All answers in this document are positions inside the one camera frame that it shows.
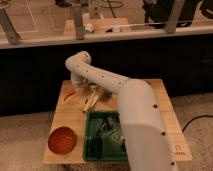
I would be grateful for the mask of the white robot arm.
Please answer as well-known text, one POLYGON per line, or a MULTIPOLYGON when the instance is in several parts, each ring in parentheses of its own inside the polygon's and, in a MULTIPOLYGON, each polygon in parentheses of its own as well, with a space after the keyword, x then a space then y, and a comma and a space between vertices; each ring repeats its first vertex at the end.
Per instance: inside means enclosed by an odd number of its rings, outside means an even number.
POLYGON ((81 51, 65 61, 75 87, 91 81, 117 95, 117 111, 131 171, 179 171, 151 85, 90 65, 81 51))

